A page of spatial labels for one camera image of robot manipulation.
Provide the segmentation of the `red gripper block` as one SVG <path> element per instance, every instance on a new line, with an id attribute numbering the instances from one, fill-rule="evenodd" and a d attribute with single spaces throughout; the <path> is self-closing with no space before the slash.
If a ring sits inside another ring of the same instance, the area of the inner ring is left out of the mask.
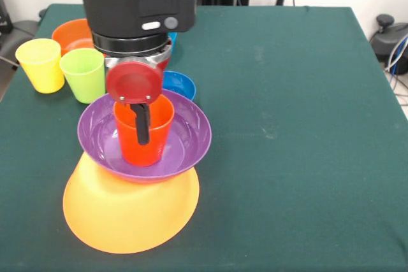
<path id="1" fill-rule="evenodd" d="M 135 113 L 137 140 L 150 141 L 150 110 L 161 94 L 164 71 L 170 61 L 173 44 L 170 39 L 159 50 L 146 56 L 106 57 L 106 91 L 118 102 L 130 104 Z"/>

